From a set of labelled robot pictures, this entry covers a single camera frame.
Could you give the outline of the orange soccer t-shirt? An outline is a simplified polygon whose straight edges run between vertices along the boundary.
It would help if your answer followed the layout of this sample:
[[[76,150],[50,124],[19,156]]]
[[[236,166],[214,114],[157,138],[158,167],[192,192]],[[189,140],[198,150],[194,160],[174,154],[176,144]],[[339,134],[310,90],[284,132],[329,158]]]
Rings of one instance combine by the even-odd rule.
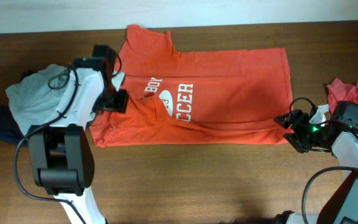
[[[285,49],[179,52],[170,33],[129,25],[119,56],[127,109],[97,116],[97,146],[285,142],[273,120],[293,99]]]

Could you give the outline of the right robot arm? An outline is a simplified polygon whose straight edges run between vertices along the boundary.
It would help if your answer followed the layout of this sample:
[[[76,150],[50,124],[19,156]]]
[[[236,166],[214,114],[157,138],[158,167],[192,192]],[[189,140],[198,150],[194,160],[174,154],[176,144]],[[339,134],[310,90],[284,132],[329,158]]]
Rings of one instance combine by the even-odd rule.
[[[299,153],[330,153],[339,161],[315,173],[307,182],[301,199],[301,213],[286,211],[273,223],[358,223],[358,104],[338,101],[330,119],[328,105],[313,105],[310,113],[291,108],[274,121],[291,133],[284,138]],[[306,212],[306,198],[313,181],[330,171],[341,171],[344,181],[317,214]]]

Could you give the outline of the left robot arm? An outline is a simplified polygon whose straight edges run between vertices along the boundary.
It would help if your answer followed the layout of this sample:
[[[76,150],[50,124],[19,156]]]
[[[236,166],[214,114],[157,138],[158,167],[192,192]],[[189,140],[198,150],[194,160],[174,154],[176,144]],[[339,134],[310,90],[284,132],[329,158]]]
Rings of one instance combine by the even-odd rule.
[[[32,175],[47,200],[60,203],[72,223],[106,223],[94,198],[94,158],[86,138],[94,112],[125,113],[129,99],[125,74],[108,45],[95,45],[90,57],[69,66],[67,88],[46,123],[32,125],[26,136]]]

